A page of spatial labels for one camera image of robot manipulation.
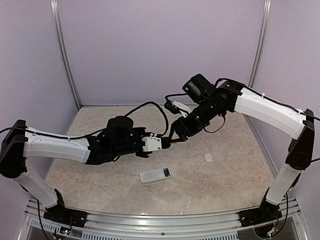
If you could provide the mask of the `white battery cover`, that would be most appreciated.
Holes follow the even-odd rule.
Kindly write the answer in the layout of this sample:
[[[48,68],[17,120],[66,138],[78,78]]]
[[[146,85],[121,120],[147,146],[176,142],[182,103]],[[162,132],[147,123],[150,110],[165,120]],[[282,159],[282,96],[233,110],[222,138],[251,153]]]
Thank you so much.
[[[204,159],[207,163],[212,163],[213,162],[213,157],[210,153],[204,154]]]

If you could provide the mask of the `white remote control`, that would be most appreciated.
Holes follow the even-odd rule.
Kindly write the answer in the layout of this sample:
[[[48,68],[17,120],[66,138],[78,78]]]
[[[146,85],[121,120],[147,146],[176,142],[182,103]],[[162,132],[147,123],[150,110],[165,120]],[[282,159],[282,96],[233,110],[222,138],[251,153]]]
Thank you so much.
[[[142,184],[148,184],[158,181],[170,179],[172,173],[169,168],[158,168],[154,170],[144,171],[139,174],[140,182]]]

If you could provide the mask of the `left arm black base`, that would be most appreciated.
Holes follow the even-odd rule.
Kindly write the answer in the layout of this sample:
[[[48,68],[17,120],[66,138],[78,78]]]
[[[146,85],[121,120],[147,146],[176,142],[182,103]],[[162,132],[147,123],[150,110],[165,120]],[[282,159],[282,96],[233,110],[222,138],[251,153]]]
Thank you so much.
[[[82,210],[67,208],[61,193],[56,188],[54,191],[57,196],[56,205],[45,208],[44,219],[72,227],[84,228],[88,213]]]

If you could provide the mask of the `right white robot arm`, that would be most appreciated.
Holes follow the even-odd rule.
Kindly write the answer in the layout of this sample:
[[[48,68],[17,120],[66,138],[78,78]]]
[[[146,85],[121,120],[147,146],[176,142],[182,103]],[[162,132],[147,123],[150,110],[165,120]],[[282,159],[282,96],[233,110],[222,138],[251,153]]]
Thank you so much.
[[[266,222],[301,172],[312,163],[315,117],[309,109],[303,111],[278,102],[243,83],[226,78],[221,82],[221,85],[212,84],[198,74],[182,87],[198,106],[171,124],[169,136],[176,134],[178,137],[172,142],[184,142],[204,130],[214,117],[226,112],[253,117],[287,134],[291,143],[285,163],[265,194],[266,203],[255,212],[260,222]]]

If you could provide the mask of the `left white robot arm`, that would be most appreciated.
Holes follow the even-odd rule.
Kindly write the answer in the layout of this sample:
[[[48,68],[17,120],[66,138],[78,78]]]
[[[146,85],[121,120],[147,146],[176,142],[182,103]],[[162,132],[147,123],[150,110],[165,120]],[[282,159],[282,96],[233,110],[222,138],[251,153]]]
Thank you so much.
[[[68,136],[38,131],[28,127],[25,120],[17,120],[5,129],[7,135],[0,146],[0,174],[37,198],[57,221],[66,222],[70,211],[62,195],[32,168],[28,158],[65,159],[98,166],[130,154],[148,158],[153,151],[161,149],[161,140],[153,133],[133,125],[131,118],[117,116],[101,131]]]

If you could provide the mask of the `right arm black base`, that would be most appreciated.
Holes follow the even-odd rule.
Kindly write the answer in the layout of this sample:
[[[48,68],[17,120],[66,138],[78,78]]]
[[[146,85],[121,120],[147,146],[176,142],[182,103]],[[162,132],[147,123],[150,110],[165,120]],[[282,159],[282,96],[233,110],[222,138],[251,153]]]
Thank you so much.
[[[280,210],[280,206],[267,202],[266,195],[259,207],[250,208],[238,212],[239,220],[242,227],[248,227],[253,225],[262,224],[265,222],[280,219],[283,215]]]

